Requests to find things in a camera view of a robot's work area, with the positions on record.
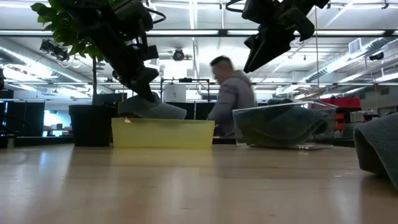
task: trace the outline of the plant stem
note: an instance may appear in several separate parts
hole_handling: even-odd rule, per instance
[[[93,58],[93,102],[92,105],[97,104],[97,59]]]

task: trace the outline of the hood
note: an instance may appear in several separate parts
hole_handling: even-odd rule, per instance
[[[230,78],[240,78],[244,82],[246,82],[249,86],[251,86],[250,79],[242,72],[241,70],[235,70],[232,72]]]

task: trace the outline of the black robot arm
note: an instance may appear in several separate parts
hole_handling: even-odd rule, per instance
[[[294,32],[301,35],[300,40],[309,39],[314,25],[307,18],[312,7],[323,8],[329,0],[247,0],[244,9],[230,6],[242,0],[232,0],[226,9],[241,12],[243,19],[260,24],[259,33],[246,39],[244,44],[250,48],[245,72],[253,72],[264,64],[290,50],[290,42],[295,39]]]
[[[149,83],[159,73],[146,68],[144,61],[159,56],[155,46],[148,47],[146,31],[165,16],[145,8],[141,0],[124,0],[114,7],[107,0],[58,1],[76,22],[78,38],[90,39],[113,67],[113,76],[138,95],[153,101]],[[238,1],[241,0],[227,3],[227,10],[242,12],[242,18],[259,24],[259,33],[245,41],[251,52],[244,71],[252,72],[290,50],[296,30],[301,41],[309,39],[315,28],[306,15],[312,7],[323,8],[329,0],[247,0],[243,10],[231,9],[230,5]],[[149,11],[164,18],[153,22]]]
[[[125,0],[111,7],[107,0],[58,0],[76,22],[78,38],[89,38],[113,67],[113,77],[138,95],[152,101],[149,83],[159,73],[144,66],[157,58],[156,46],[147,45],[146,31],[153,28],[147,8],[140,0]]]

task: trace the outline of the black plant pot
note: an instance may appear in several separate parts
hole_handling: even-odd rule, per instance
[[[115,117],[116,114],[116,108],[108,106],[69,106],[75,146],[109,146],[112,133],[111,118]]]

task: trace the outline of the person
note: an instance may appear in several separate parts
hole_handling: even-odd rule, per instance
[[[252,108],[254,92],[251,82],[240,70],[234,70],[231,59],[219,56],[210,62],[215,79],[220,84],[218,100],[208,115],[209,120],[216,121],[223,137],[234,136],[232,110]]]

